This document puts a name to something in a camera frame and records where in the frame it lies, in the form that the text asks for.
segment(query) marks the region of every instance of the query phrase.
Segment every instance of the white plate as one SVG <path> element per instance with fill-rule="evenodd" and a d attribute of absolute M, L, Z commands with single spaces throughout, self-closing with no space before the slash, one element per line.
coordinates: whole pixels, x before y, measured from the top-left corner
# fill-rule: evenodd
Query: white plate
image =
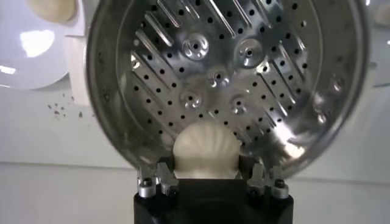
<path fill-rule="evenodd" d="M 60 25 L 39 18 L 26 0 L 0 0 L 0 86 L 36 89 L 65 76 L 63 36 L 77 33 L 81 14 Z"/>

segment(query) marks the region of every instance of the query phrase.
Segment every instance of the white dough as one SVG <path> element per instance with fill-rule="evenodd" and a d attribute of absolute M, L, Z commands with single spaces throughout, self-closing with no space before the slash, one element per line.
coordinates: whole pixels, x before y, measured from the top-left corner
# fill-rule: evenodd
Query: white dough
<path fill-rule="evenodd" d="M 238 173 L 239 142 L 217 122 L 188 126 L 177 137 L 173 155 L 177 178 L 233 179 Z"/>
<path fill-rule="evenodd" d="M 27 0 L 27 3 L 40 18 L 53 23 L 66 22 L 76 10 L 75 0 Z"/>

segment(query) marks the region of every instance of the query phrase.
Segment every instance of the perforated metal tray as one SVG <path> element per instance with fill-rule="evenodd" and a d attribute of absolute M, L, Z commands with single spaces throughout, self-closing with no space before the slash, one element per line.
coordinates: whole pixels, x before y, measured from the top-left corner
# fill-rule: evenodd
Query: perforated metal tray
<path fill-rule="evenodd" d="M 231 128 L 242 154 L 305 167 L 359 96 L 368 56 L 359 1 L 102 1 L 87 49 L 91 101 L 135 166 L 188 124 Z"/>

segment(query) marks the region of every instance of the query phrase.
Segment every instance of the metal clamp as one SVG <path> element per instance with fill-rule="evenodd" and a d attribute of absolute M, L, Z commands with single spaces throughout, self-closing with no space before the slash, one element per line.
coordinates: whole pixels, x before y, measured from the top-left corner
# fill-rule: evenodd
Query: metal clamp
<path fill-rule="evenodd" d="M 246 181 L 248 193 L 253 197 L 259 197 L 264 194 L 266 178 L 264 176 L 264 167 L 256 163 L 252 169 L 252 177 Z"/>
<path fill-rule="evenodd" d="M 179 190 L 179 181 L 168 169 L 166 163 L 157 164 L 157 178 L 161 184 L 161 192 L 167 196 L 177 194 Z"/>

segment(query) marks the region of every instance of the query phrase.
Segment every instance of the white surface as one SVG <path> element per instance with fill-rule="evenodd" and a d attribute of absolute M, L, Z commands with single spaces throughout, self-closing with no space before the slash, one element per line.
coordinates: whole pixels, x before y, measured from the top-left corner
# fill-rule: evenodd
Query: white surface
<path fill-rule="evenodd" d="M 130 167 L 91 108 L 74 105 L 68 77 L 33 91 L 0 88 L 0 105 L 0 161 Z"/>
<path fill-rule="evenodd" d="M 0 164 L 0 223 L 133 223 L 136 177 L 125 169 Z M 389 223 L 390 185 L 287 183 L 296 224 Z"/>
<path fill-rule="evenodd" d="M 84 65 L 85 37 L 65 37 L 64 52 L 71 79 L 74 103 L 90 106 Z"/>
<path fill-rule="evenodd" d="M 0 0 L 0 86 L 41 88 L 67 73 L 63 36 L 85 34 L 82 4 L 77 8 L 73 19 L 55 24 L 34 14 L 26 0 Z"/>

